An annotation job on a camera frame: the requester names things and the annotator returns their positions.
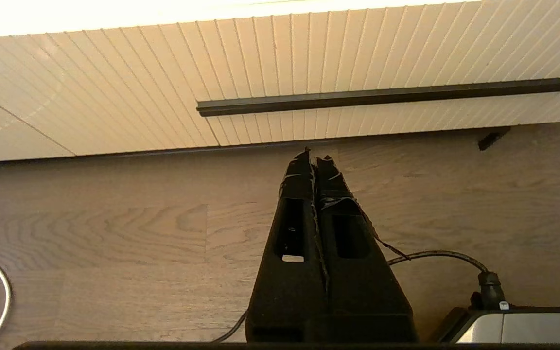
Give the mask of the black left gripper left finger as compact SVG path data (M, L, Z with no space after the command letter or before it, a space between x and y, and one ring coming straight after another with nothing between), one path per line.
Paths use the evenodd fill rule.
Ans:
M246 316L249 343L301 343L327 306L314 167L305 148L287 165Z

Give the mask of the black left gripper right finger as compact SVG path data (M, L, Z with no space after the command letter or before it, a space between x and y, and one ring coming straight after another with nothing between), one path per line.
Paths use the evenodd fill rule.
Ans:
M333 158L317 158L315 176L327 337L334 343L416 343L410 303Z

